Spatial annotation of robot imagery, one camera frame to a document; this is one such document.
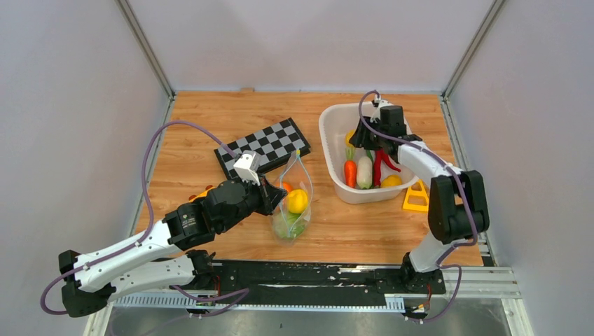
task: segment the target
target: checkered pattern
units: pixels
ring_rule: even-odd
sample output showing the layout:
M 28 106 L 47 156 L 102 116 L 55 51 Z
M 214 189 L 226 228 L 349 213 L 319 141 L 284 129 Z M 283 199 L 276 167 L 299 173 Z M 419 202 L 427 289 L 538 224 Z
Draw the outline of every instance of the checkered pattern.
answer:
M 310 149 L 309 143 L 291 118 L 231 142 L 227 146 L 237 154 L 244 151 L 255 151 L 262 155 L 260 169 L 258 169 L 258 172 L 261 173 L 284 165 L 289 160 L 291 152 L 297 148 L 301 148 L 302 156 L 309 153 Z M 227 178 L 237 177 L 237 173 L 233 169 L 234 158 L 222 147 L 217 148 L 215 154 Z

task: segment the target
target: white container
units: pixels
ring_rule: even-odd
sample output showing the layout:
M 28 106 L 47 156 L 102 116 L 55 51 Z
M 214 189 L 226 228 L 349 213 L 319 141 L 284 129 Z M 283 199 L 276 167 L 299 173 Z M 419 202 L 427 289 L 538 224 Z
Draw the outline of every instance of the white container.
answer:
M 402 180 L 401 185 L 391 188 L 378 188 L 369 190 L 359 190 L 349 187 L 345 184 L 344 166 L 346 161 L 345 137 L 350 130 L 357 128 L 359 123 L 359 103 L 339 104 L 328 107 L 319 117 L 319 133 L 322 138 L 322 148 L 328 172 L 334 182 L 334 190 L 338 197 L 350 204 L 369 203 L 377 201 L 390 200 L 396 197 L 402 190 L 415 184 L 419 178 L 405 166 L 394 165 L 402 172 L 391 170 L 385 163 L 382 163 L 382 180 L 389 175 L 396 174 Z M 371 116 L 375 107 L 370 101 L 363 103 L 363 115 Z M 412 134 L 406 118 L 406 131 Z M 365 150 L 355 149 L 354 161 L 358 162 L 361 156 L 365 155 Z

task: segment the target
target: red chili pepper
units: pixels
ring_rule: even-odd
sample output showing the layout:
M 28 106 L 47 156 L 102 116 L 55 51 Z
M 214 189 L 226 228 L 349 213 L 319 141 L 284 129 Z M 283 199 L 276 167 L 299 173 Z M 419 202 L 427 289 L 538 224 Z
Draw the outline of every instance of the red chili pepper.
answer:
M 390 169 L 397 171 L 398 173 L 400 172 L 400 169 L 396 166 L 394 166 L 394 164 L 392 164 L 392 161 L 389 160 L 389 156 L 388 154 L 386 154 L 386 152 L 384 152 L 383 149 L 379 150 L 380 155 L 382 156 L 382 160 L 384 160 L 384 163 L 390 167 Z
M 382 153 L 383 151 L 375 151 L 375 162 L 373 163 L 373 186 L 379 187 L 382 182 Z

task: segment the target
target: gray wall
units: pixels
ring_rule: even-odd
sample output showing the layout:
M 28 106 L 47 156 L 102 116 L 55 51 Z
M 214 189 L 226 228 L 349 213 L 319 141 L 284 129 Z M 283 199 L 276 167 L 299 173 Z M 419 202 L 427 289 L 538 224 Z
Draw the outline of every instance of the gray wall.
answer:
M 129 232 L 167 99 L 113 0 L 0 8 L 0 334 L 80 335 L 39 296 L 59 253 Z
M 177 90 L 442 90 L 491 0 L 131 0 Z
M 452 102 L 536 335 L 592 335 L 594 3 L 508 1 Z

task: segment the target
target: wood grain surface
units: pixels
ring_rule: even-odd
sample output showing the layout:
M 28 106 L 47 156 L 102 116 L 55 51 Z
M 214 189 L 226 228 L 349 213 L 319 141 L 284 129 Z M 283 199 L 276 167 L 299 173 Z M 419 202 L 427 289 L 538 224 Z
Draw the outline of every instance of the wood grain surface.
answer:
M 404 107 L 411 129 L 442 158 L 454 162 L 441 107 L 436 95 L 386 94 Z M 401 209 L 404 192 L 384 202 L 351 205 L 342 202 L 334 187 L 322 150 L 319 116 L 330 105 L 358 102 L 361 94 L 276 92 L 181 92 L 171 120 L 189 120 L 206 127 L 225 143 L 292 117 L 312 146 L 303 157 L 313 185 L 312 222 L 293 246 L 275 240 L 270 219 L 248 217 L 215 241 L 197 249 L 215 252 L 220 259 L 292 260 L 342 263 L 396 263 L 428 233 L 427 215 Z M 224 181 L 214 156 L 218 145 L 201 132 L 183 125 L 165 133 L 148 190 L 156 220 Z M 282 168 L 268 174 L 271 181 Z M 137 232 L 148 224 L 146 205 Z M 446 261 L 482 265 L 478 247 L 460 248 Z

